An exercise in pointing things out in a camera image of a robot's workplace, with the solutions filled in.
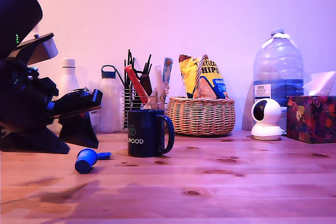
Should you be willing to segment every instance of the black mug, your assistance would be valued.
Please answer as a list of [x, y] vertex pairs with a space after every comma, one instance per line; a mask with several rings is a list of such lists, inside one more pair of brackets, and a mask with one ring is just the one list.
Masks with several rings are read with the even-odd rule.
[[[163, 110], [130, 110], [128, 118], [128, 154], [132, 157], [157, 157], [174, 145], [174, 126]], [[168, 143], [164, 146], [164, 122], [168, 127]]]

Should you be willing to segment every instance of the snack bag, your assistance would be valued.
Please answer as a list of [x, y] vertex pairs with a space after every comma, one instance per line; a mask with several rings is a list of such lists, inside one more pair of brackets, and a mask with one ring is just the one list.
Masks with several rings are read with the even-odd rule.
[[[180, 55], [178, 60], [187, 96], [188, 98], [195, 98], [196, 72], [200, 59]], [[208, 58], [202, 66], [199, 88], [201, 98], [228, 98], [226, 86], [217, 64]]]

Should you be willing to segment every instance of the bottle label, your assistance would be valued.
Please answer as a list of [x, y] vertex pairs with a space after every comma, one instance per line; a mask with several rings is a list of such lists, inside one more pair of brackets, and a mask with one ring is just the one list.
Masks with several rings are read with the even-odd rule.
[[98, 125], [98, 110], [90, 111], [90, 121], [92, 128], [95, 130]]
[[303, 95], [302, 79], [276, 79], [254, 81], [255, 101], [262, 98], [276, 100], [281, 107], [287, 106], [288, 96]]
[[264, 98], [271, 98], [271, 84], [254, 85], [254, 97], [255, 102]]

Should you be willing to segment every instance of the water bottle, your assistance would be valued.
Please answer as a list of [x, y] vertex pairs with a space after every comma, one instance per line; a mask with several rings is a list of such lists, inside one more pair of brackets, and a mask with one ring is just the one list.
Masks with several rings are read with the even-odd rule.
[[[79, 84], [76, 78], [76, 66], [74, 59], [62, 59], [62, 75], [58, 88], [58, 96], [53, 97], [52, 100], [58, 100], [65, 94], [70, 93], [72, 90], [79, 89]], [[48, 128], [54, 133], [61, 131], [61, 125], [58, 119], [55, 119]]]
[[[114, 71], [104, 71], [104, 67], [112, 67]], [[102, 133], [121, 131], [122, 118], [120, 114], [120, 88], [115, 78], [116, 68], [104, 65], [101, 68], [101, 79], [98, 89], [103, 93], [101, 109], [99, 110], [98, 129]]]
[[286, 130], [287, 96], [303, 95], [301, 53], [282, 28], [271, 31], [271, 38], [259, 50], [254, 62], [254, 98], [276, 100], [282, 110], [279, 126]]
[[72, 90], [79, 89], [79, 84], [76, 78], [76, 66], [74, 59], [62, 60], [62, 76], [59, 85], [59, 98]]

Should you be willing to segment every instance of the mug handle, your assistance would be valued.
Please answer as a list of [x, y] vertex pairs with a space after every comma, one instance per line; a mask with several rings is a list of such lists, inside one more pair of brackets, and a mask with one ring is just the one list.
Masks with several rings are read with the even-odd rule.
[[161, 154], [165, 154], [171, 151], [174, 145], [175, 140], [175, 131], [174, 131], [174, 125], [172, 120], [166, 115], [158, 115], [158, 117], [162, 118], [168, 127], [168, 143], [166, 149], [160, 149]]

